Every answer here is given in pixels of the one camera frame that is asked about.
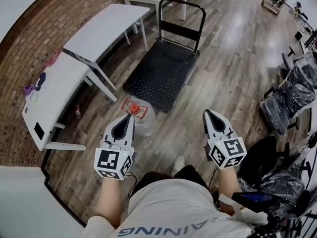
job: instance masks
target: wire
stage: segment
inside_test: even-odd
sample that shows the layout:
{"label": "wire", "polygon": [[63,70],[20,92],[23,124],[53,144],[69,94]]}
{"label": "wire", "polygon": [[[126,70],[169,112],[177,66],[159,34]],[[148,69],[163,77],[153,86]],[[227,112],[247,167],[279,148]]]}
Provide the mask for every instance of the wire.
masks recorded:
{"label": "wire", "polygon": [[216,173],[217,170],[218,170],[218,167],[216,167],[215,170],[214,170],[213,173],[212,173],[212,177],[211,177],[211,180],[210,180],[210,182],[209,182],[208,189],[210,189],[211,181],[212,181],[212,179],[213,179],[213,177],[214,177],[214,174]]}
{"label": "wire", "polygon": [[132,192],[133,192],[134,188],[135,188],[136,185],[137,185],[138,179],[136,178],[136,176],[135,176],[132,172],[128,172],[128,173],[131,173],[131,175],[126,175],[126,177],[133,177],[133,178],[135,179],[135,183],[134,183],[133,187],[132,187],[132,188],[129,190],[129,192],[128,192],[128,197],[129,197],[129,199],[130,199],[131,196],[132,196]]}

